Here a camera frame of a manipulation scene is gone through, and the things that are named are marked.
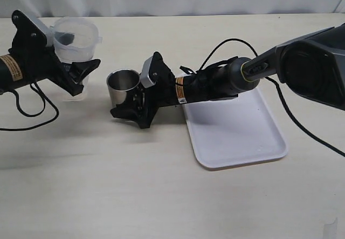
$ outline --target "white tray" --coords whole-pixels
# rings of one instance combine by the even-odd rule
[[[222,168],[279,159],[285,139],[258,88],[233,100],[183,105],[198,162]]]

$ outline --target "stainless steel cup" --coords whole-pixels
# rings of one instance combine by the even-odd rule
[[[138,92],[140,75],[131,69],[119,69],[107,78],[107,85],[113,107],[131,102]]]

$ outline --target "table surface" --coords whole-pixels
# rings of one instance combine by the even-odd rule
[[[43,22],[53,24],[56,19]],[[204,17],[90,18],[103,42],[102,63],[90,76],[88,96],[65,102],[48,81],[42,89],[61,116],[29,132],[0,136],[1,238],[321,238],[339,219],[345,237],[345,159],[301,132],[286,115],[274,86],[259,87],[289,144],[275,162],[210,172],[195,160],[183,111],[159,110],[151,129],[116,121],[105,83],[116,69],[140,71],[159,51],[175,74],[197,69],[231,37],[262,53],[271,47],[345,22],[341,14]],[[0,19],[0,52],[16,29]],[[213,61],[252,57],[243,44],[224,45]],[[304,100],[282,86],[296,117],[312,132],[345,149],[343,112]],[[18,89],[23,108],[39,110],[28,87]],[[0,98],[0,126],[22,127],[11,94]]]

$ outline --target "warning label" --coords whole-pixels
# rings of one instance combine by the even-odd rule
[[[19,81],[23,79],[22,71],[20,70],[18,63],[14,60],[13,57],[11,57],[9,54],[6,54],[4,56],[0,56],[0,59],[9,69],[13,81]]]
[[[180,84],[180,85],[183,85],[183,77],[176,78],[176,83]],[[180,86],[180,85],[177,85],[177,84],[175,85],[175,87],[176,87],[176,96],[177,96],[178,102],[180,104],[187,103],[187,100],[185,99],[185,96],[184,96],[183,86]]]

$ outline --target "clear plastic container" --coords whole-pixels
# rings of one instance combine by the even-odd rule
[[[93,58],[96,45],[101,43],[98,28],[84,18],[63,17],[51,27],[54,32],[55,53],[64,63],[85,62]],[[77,96],[63,94],[63,100],[83,100],[87,95],[88,77],[82,84],[83,92]]]

